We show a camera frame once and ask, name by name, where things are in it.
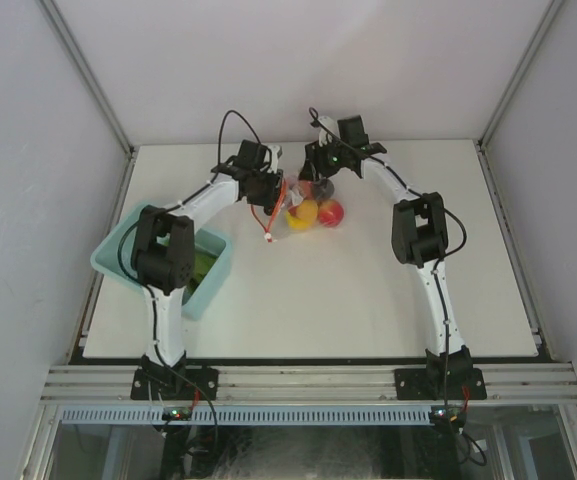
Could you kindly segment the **clear zip top bag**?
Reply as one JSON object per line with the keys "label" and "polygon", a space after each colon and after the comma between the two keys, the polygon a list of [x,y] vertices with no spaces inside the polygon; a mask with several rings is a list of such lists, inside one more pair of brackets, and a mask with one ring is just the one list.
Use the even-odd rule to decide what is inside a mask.
{"label": "clear zip top bag", "polygon": [[332,180],[299,179],[296,175],[284,178],[276,202],[263,212],[265,218],[260,217],[258,210],[257,206],[250,206],[251,214],[268,243],[317,229],[333,229],[339,227],[345,218],[344,207],[336,198]]}

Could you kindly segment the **fake green vegetable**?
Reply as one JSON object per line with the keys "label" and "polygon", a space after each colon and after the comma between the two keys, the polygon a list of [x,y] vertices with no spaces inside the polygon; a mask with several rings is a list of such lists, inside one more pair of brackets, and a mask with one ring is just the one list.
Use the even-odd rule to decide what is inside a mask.
{"label": "fake green vegetable", "polygon": [[157,287],[170,293],[185,284],[194,292],[214,266],[217,257],[196,248],[191,234],[157,236],[157,247],[163,255],[162,272]]}

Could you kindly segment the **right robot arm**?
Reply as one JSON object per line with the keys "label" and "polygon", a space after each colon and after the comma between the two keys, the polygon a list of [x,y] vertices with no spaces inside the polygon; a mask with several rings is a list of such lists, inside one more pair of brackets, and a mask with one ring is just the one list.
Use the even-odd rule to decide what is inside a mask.
{"label": "right robot arm", "polygon": [[300,177],[320,181],[347,169],[384,189],[392,202],[394,256],[416,273],[428,305],[427,385],[438,398],[453,397],[464,382],[457,367],[473,364],[454,317],[446,280],[447,258],[466,244],[465,225],[446,209],[439,193],[418,192],[397,173],[387,149],[369,140],[359,115],[334,120],[313,107],[309,114],[318,139],[305,147]]}

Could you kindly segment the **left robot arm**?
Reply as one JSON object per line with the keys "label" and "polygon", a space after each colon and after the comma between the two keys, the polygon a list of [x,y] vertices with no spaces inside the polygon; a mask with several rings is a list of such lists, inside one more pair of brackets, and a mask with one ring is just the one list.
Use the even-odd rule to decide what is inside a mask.
{"label": "left robot arm", "polygon": [[244,140],[237,154],[212,169],[213,177],[198,192],[169,207],[148,205],[140,212],[130,264],[151,304],[152,340],[146,356],[162,366],[151,385],[164,399],[179,398],[187,387],[186,374],[175,367],[187,352],[182,301],[195,266],[195,234],[217,213],[244,200],[269,216],[261,226],[271,241],[286,194],[281,156],[278,145]]}

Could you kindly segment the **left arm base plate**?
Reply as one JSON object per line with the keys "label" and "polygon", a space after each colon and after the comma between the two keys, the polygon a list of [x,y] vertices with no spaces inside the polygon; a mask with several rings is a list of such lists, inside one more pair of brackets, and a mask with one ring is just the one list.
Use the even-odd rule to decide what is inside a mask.
{"label": "left arm base plate", "polygon": [[133,377],[130,399],[135,401],[216,399],[219,385],[217,369],[189,368],[182,373],[182,376],[184,379],[168,370],[139,368]]}

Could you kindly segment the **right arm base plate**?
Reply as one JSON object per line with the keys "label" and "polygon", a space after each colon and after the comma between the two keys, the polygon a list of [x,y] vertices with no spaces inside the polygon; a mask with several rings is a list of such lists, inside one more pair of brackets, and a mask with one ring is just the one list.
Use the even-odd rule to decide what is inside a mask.
{"label": "right arm base plate", "polygon": [[486,400],[488,398],[483,373],[473,368],[465,373],[432,378],[425,368],[394,370],[394,386],[399,400]]}

